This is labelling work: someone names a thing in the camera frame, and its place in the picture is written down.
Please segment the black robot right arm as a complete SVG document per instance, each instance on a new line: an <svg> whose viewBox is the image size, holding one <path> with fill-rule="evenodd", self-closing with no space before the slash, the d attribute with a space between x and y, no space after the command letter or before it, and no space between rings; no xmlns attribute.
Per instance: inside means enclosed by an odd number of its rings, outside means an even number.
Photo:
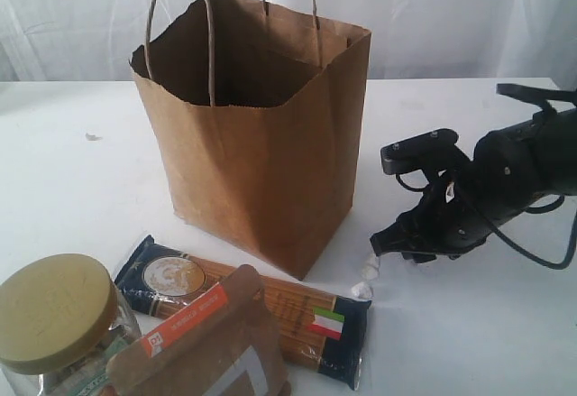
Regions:
<svg viewBox="0 0 577 396"><path fill-rule="evenodd" d="M521 214L556 210L576 194L576 110L557 111L554 101L575 104L573 91L499 83L498 94L538 107L532 118L494 130L468 158L456 131L442 128L381 148L381 166L404 189L403 175L421 171L421 199L370 238L375 255L401 253L415 263L444 255L452 260L497 236L514 251L552 270L567 268L576 252L571 232L560 262L547 261L517 244L501 226Z"/></svg>

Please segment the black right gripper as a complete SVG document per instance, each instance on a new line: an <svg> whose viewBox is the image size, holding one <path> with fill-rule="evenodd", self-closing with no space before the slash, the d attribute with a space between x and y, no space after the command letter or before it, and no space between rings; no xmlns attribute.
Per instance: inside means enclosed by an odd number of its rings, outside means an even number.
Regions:
<svg viewBox="0 0 577 396"><path fill-rule="evenodd" d="M423 263L440 255L456 259L484 244L490 229L479 213L488 215L494 198L490 183L474 174L441 174L419 189L417 205L395 223L370 237L376 256L401 253Z"/></svg>

